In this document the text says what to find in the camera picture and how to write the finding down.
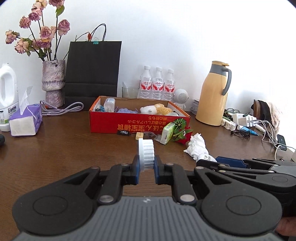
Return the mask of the right hand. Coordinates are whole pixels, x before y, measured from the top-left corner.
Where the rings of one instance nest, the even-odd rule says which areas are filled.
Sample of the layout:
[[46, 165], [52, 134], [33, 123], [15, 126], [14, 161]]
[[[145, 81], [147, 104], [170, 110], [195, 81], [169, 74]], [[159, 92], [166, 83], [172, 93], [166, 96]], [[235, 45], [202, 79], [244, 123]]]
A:
[[296, 236], [296, 217], [283, 217], [276, 227], [276, 231], [288, 237]]

